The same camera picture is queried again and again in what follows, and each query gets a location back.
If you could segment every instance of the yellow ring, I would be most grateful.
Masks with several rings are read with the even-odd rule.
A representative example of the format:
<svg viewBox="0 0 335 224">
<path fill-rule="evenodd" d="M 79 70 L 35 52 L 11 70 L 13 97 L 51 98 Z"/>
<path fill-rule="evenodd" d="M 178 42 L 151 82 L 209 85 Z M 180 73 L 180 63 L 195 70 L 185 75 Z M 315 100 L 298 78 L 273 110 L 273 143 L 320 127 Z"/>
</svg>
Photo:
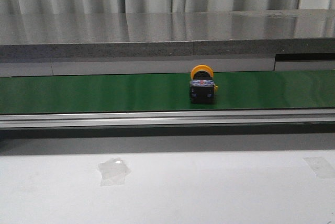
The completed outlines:
<svg viewBox="0 0 335 224">
<path fill-rule="evenodd" d="M 192 70 L 191 70 L 191 79 L 193 79 L 195 73 L 197 73 L 198 71 L 206 71 L 211 78 L 213 78 L 214 76 L 214 72 L 213 70 L 211 69 L 211 67 L 207 66 L 207 65 L 204 65 L 204 64 L 201 64 L 201 65 L 197 65 L 195 66 Z"/>
</svg>

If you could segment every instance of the metal rail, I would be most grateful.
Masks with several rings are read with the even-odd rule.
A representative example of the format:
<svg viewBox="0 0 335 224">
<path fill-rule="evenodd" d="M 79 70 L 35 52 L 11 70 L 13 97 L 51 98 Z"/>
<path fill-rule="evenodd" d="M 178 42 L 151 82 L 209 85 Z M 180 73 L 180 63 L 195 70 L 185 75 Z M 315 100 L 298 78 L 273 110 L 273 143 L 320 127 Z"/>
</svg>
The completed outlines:
<svg viewBox="0 0 335 224">
<path fill-rule="evenodd" d="M 0 115 L 0 128 L 335 122 L 335 108 Z"/>
</svg>

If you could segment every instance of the white table surface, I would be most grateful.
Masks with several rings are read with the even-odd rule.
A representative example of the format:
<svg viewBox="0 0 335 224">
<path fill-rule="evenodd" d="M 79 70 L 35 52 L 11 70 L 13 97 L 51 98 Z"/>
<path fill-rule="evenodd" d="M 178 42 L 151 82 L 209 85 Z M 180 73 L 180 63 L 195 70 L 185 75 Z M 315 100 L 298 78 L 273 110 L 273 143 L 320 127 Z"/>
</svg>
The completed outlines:
<svg viewBox="0 0 335 224">
<path fill-rule="evenodd" d="M 0 156 L 0 223 L 333 223 L 319 156 L 335 167 L 335 150 Z M 101 187 L 117 157 L 131 173 Z"/>
</svg>

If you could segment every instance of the small object on conveyor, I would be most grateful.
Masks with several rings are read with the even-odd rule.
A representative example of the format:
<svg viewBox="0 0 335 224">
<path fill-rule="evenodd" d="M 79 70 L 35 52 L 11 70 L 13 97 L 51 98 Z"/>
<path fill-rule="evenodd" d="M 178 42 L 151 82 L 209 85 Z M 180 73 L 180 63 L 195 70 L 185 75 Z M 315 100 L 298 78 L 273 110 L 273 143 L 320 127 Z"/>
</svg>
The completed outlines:
<svg viewBox="0 0 335 224">
<path fill-rule="evenodd" d="M 213 70 L 207 65 L 197 65 L 191 71 L 189 96 L 193 104 L 213 104 L 218 86 L 213 81 Z"/>
</svg>

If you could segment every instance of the conveyor belt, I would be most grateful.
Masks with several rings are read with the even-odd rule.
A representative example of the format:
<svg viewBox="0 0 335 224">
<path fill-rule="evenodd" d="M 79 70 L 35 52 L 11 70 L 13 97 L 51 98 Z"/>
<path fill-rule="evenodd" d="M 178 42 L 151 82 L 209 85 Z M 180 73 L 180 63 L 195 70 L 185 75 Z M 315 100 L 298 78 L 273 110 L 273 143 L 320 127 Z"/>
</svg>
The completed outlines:
<svg viewBox="0 0 335 224">
<path fill-rule="evenodd" d="M 189 102 L 189 79 L 188 73 L 1 78 L 0 127 L 334 121 L 335 71 L 215 73 L 213 105 Z"/>
</svg>

